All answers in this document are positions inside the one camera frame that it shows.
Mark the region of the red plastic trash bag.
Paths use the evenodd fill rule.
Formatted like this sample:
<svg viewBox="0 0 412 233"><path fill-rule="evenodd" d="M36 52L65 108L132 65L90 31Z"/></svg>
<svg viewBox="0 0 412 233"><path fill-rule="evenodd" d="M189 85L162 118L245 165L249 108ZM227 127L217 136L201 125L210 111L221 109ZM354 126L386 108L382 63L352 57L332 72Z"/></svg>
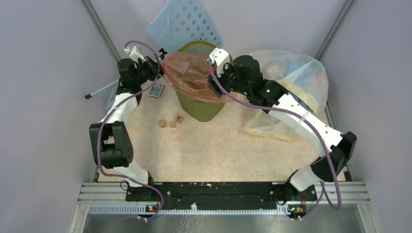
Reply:
<svg viewBox="0 0 412 233"><path fill-rule="evenodd" d="M176 51L168 53L161 61L163 78L174 90L193 100L211 103L228 103L229 97L217 97L207 81L210 71L208 55Z"/></svg>

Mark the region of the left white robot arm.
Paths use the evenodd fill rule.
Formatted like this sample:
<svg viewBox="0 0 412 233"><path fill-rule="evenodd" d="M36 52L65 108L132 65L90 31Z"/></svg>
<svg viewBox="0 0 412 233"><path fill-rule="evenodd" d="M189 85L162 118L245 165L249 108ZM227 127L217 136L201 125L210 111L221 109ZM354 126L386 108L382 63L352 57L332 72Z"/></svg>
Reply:
<svg viewBox="0 0 412 233"><path fill-rule="evenodd" d="M138 187L137 194L148 201L154 198L156 188L150 184L149 172L134 161L126 123L145 92L142 85L147 81L155 83L163 73L159 60L149 57L139 62L125 58L117 65L120 79L114 102L99 123L89 126L94 162L103 175L124 178L131 186Z"/></svg>

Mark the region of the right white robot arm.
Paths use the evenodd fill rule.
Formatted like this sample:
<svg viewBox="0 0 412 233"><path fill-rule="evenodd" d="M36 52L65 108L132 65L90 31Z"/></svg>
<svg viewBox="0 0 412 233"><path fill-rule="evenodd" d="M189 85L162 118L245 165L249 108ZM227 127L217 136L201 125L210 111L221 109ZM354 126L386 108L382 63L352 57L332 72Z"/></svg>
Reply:
<svg viewBox="0 0 412 233"><path fill-rule="evenodd" d="M287 88L264 79L259 62L250 55L237 57L231 64L228 53L218 49L208 56L207 65L207 81L217 97L226 95L244 106L262 110L292 128L317 152L314 161L288 178L285 194L289 199L298 200L308 187L319 182L337 181L357 142L351 131L342 133L329 127Z"/></svg>

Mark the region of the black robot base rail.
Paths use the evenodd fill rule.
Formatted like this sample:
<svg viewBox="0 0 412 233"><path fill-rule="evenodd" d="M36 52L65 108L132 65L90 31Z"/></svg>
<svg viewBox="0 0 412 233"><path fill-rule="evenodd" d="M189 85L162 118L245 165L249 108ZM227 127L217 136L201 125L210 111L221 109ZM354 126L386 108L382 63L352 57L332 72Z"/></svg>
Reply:
<svg viewBox="0 0 412 233"><path fill-rule="evenodd" d="M272 210L286 204L316 201L314 186L299 192L289 183L272 182L163 182L147 187L127 186L126 201L151 201L163 210Z"/></svg>

